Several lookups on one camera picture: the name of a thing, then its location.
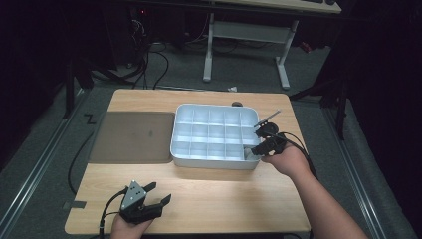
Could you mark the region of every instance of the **person's arm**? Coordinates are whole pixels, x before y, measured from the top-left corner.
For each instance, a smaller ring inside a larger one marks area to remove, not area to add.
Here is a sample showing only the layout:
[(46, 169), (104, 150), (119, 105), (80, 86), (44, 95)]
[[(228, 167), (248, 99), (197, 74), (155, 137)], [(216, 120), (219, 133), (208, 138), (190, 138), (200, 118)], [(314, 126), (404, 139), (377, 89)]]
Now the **person's arm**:
[(367, 238), (351, 216), (312, 175), (304, 155), (288, 143), (282, 154), (264, 156), (298, 190), (316, 238)]
[(151, 223), (152, 220), (149, 220), (134, 225), (117, 214), (112, 222), (110, 239), (139, 239)]

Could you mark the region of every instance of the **gripper jaw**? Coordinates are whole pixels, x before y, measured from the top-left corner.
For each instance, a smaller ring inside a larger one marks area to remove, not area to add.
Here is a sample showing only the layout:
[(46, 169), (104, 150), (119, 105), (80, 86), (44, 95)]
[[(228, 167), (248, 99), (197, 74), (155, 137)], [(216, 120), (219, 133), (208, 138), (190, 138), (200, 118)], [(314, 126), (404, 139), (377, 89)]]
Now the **gripper jaw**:
[(144, 205), (147, 192), (154, 189), (156, 182), (141, 187), (132, 181), (120, 206), (120, 216), (128, 223), (139, 224), (162, 215), (162, 208), (170, 202), (171, 194), (164, 197), (159, 203)]

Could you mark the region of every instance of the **gray carpet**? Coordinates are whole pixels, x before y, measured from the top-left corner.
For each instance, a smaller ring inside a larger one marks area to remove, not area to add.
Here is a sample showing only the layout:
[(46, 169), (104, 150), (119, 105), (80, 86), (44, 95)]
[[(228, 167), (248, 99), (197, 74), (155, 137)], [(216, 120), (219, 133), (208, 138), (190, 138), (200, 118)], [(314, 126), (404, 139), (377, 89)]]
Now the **gray carpet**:
[[(291, 95), (312, 85), (329, 53), (329, 49), (321, 49), (306, 54), (301, 49), (292, 48), (286, 61), (292, 87), (286, 92), (281, 89), (273, 58), (263, 57), (256, 53), (256, 51), (266, 50), (271, 54), (277, 50), (278, 46), (260, 50), (238, 46), (228, 54), (216, 53), (214, 55), (213, 80), (206, 84), (201, 80), (205, 50), (193, 49), (193, 47), (198, 48), (201, 45), (196, 44), (183, 51), (167, 47), (161, 52), (168, 58), (170, 64), (167, 74), (159, 83), (160, 87), (207, 91), (227, 91), (228, 88), (237, 87), (239, 92)], [(155, 48), (159, 50), (162, 45), (157, 45)], [(231, 51), (232, 49), (231, 46), (217, 46), (217, 48), (218, 51)], [(148, 87), (151, 88), (164, 71), (165, 61), (157, 54), (150, 54), (149, 57), (146, 78)], [(142, 89), (142, 85), (142, 81), (139, 81), (137, 88)], [(87, 100), (75, 112), (51, 163), (16, 221), (9, 238), (90, 238), (88, 235), (68, 235), (64, 231), (69, 210), (63, 207), (66, 202), (74, 199), (68, 186), (68, 170), (79, 147), (95, 128), (94, 124), (87, 123), (88, 117), (85, 114), (91, 114), (93, 121), (97, 120), (106, 111), (112, 93), (121, 88), (127, 87), (111, 82), (96, 81), (96, 86), (89, 92)], [(62, 121), (65, 112), (64, 100), (64, 91), (60, 91), (54, 104), (33, 125), (30, 135), (20, 150), (1, 172), (0, 215), (6, 213), (42, 154), (49, 138)], [(293, 102), (293, 107), (319, 180), (371, 237), (371, 231), (341, 159), (336, 137), (330, 130), (332, 125), (326, 120), (323, 110), (319, 108), (313, 98)], [(385, 238), (416, 238), (373, 159), (350, 105), (347, 106), (344, 133), (348, 151), (379, 216)], [(73, 167), (72, 183), (76, 188), (84, 174), (87, 155), (88, 147), (84, 147)], [(300, 235), (302, 238), (308, 238), (307, 234)], [(204, 235), (200, 237), (185, 235), (177, 238), (204, 237)], [(233, 235), (208, 235), (206, 238), (208, 237), (234, 238)], [(239, 238), (263, 238), (263, 235), (240, 235)], [(266, 235), (266, 238), (281, 238), (281, 236)]]

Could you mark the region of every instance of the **metal rail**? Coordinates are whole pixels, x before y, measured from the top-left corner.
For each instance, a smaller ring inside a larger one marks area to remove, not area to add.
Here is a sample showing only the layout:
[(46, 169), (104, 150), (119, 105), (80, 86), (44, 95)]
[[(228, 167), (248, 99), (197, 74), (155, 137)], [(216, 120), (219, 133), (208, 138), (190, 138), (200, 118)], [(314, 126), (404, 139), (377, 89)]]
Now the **metal rail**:
[(31, 173), (25, 180), (24, 184), (22, 185), (21, 189), (16, 195), (15, 199), (11, 203), (9, 209), (7, 210), (7, 212), (1, 219), (0, 238), (5, 239), (12, 232), (12, 229), (14, 225), (16, 224), (16, 222), (18, 221), (19, 216), (21, 215), (22, 211), (25, 209), (25, 206), (27, 205), (32, 194), (36, 190), (41, 179), (43, 178), (43, 175), (46, 172), (48, 166), (50, 165), (50, 162), (53, 160), (57, 147), (60, 144), (60, 141), (62, 140), (63, 135), (66, 132), (66, 129), (71, 123), (75, 115), (75, 112), (77, 111), (78, 107), (82, 104), (82, 102), (85, 101), (88, 94), (89, 94), (88, 92), (83, 91), (83, 90), (78, 91), (77, 105), (74, 108), (73, 112), (70, 114), (68, 119), (62, 119), (56, 131), (54, 132), (53, 136), (50, 138), (49, 142), (47, 143), (46, 148), (44, 149), (43, 153), (39, 157), (34, 168), (32, 169)]
[(335, 117), (330, 109), (321, 109), (325, 119), (330, 124), (330, 130), (334, 135), (337, 145), (341, 151), (342, 159), (347, 170), (347, 176), (350, 180), (351, 187), (356, 195), (357, 202), (359, 203), (360, 209), (362, 210), (363, 216), (366, 220), (372, 238), (386, 238), (381, 223), (378, 220), (375, 208), (372, 204), (371, 199), (366, 193), (365, 187), (360, 180), (359, 174), (354, 166), (353, 160), (348, 152), (346, 143), (341, 140), (335, 130)]

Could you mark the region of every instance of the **black device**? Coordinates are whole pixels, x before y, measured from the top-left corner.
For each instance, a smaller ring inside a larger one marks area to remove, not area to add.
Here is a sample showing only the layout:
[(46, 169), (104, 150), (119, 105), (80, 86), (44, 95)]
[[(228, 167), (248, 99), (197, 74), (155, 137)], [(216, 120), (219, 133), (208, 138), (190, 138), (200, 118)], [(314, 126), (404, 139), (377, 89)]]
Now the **black device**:
[(171, 194), (159, 203), (144, 205), (147, 192), (154, 189), (156, 182), (141, 187), (136, 181), (130, 183), (127, 193), (120, 206), (120, 216), (128, 223), (139, 224), (157, 217), (161, 217), (162, 208), (170, 202)]
[(328, 5), (334, 5), (335, 0), (325, 0), (325, 3)]
[(273, 151), (274, 154), (283, 152), (287, 142), (286, 137), (282, 132), (279, 132), (279, 127), (275, 123), (268, 122), (269, 119), (278, 113), (280, 113), (280, 111), (276, 111), (274, 114), (254, 125), (259, 127), (255, 131), (255, 134), (264, 139), (263, 142), (251, 148), (254, 155), (269, 155), (271, 151)]

